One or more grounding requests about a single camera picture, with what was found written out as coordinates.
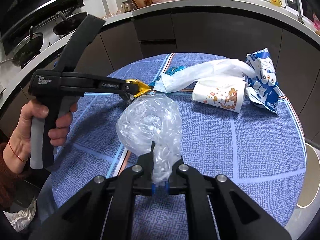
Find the person's left hand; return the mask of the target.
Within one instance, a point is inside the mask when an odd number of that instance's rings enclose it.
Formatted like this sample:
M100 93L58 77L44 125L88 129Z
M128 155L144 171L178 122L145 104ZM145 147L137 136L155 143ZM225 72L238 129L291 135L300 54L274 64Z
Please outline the person's left hand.
M69 112L58 118L56 120L56 127L48 132L50 143L53 146L62 146L66 142L69 127L73 120L73 113L77 109L77 104L72 104ZM3 160L11 172L15 174L22 173L30 157L32 118L45 118L48 113L49 109L35 99L30 100L22 107L18 124L3 150Z

